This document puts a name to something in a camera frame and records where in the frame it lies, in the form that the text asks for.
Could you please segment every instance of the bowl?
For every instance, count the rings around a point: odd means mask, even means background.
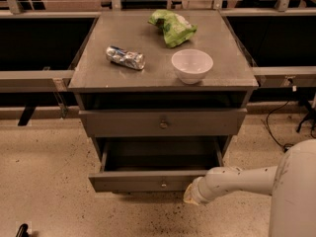
[[[195,84],[205,78],[213,66],[212,58],[196,49],[177,51],[171,58],[178,78],[186,84]]]

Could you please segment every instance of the silver can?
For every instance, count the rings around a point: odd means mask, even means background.
[[[145,66],[145,56],[142,53],[126,51],[112,45],[107,48],[107,60],[135,70],[142,70]]]

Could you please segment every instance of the gray countertop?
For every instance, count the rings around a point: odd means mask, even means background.
[[[246,58],[238,48],[220,14],[210,10],[175,11],[197,25],[188,41],[168,48],[163,33],[148,23],[154,11],[103,12],[91,33],[78,63],[69,90],[73,92],[106,91],[187,91],[256,88],[257,81]],[[106,60],[106,49],[114,45],[141,52],[145,67],[136,71]],[[173,71],[172,55],[187,48],[208,53],[214,65],[200,83],[186,85]]]

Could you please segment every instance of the chip bag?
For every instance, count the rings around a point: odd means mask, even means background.
[[[191,38],[198,28],[191,25],[183,16],[168,10],[156,10],[148,23],[163,30],[165,43],[170,48]]]

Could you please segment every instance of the concrete floor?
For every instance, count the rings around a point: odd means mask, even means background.
[[[264,126],[276,105],[250,106],[225,166],[277,165],[283,152]],[[7,111],[0,110],[1,236],[16,236],[22,223],[33,237],[268,236],[266,196],[238,192],[195,206],[183,203],[182,193],[96,194],[88,174],[100,162],[76,110],[67,119],[38,110],[27,126],[17,126],[19,112]],[[293,103],[271,115],[282,144],[311,138],[310,122],[295,132],[305,113]]]

